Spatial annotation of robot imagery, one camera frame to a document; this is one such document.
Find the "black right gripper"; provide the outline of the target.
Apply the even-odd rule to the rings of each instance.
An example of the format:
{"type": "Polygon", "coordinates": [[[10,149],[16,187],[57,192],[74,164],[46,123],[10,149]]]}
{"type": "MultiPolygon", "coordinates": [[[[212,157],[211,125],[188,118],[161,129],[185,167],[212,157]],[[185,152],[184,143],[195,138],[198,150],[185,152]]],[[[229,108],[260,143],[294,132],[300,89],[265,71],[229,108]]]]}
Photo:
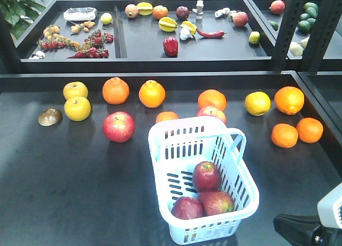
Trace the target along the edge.
{"type": "Polygon", "coordinates": [[[273,224],[275,231],[291,245],[342,246],[341,229],[324,227],[318,215],[278,214],[273,224]]]}

